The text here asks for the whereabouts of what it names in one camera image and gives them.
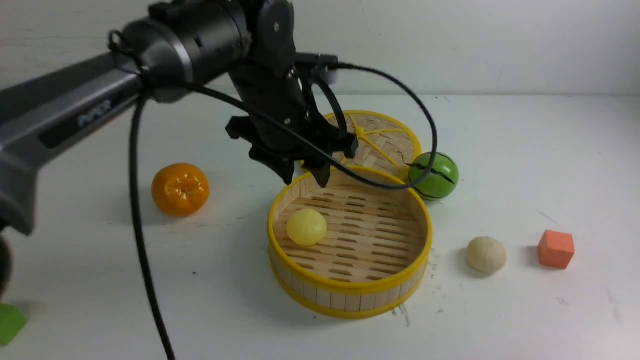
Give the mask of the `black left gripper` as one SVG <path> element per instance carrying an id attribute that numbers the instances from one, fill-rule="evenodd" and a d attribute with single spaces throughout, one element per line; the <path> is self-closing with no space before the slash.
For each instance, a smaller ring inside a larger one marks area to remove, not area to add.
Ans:
<path id="1" fill-rule="evenodd" d="M 349 132 L 343 110 L 329 87 L 338 61 L 336 55 L 298 52 L 282 76 L 250 61 L 233 69 L 230 78 L 243 105 L 269 116 L 330 156 L 343 153 L 354 158 L 359 141 Z M 328 185 L 329 162 L 308 157 L 310 151 L 300 142 L 257 116 L 234 116 L 225 129 L 232 139 L 254 146 L 250 159 L 266 166 L 286 186 L 295 173 L 293 160 L 302 160 L 302 169 L 313 175 L 318 186 Z"/>

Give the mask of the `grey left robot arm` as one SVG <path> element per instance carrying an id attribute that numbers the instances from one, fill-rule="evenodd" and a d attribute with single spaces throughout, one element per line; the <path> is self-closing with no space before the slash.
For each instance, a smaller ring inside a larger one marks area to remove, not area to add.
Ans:
<path id="1" fill-rule="evenodd" d="M 335 55 L 297 52 L 295 10 L 288 0 L 172 0 L 109 33 L 109 51 L 1 92 L 1 228 L 30 235 L 39 170 L 145 94 L 160 104 L 229 75 L 247 116 L 231 117 L 231 139 L 286 184 L 304 162 L 320 186 L 326 157 L 353 158 L 338 104 L 337 125 L 318 111 L 311 87 L 335 96 L 326 71 Z"/>

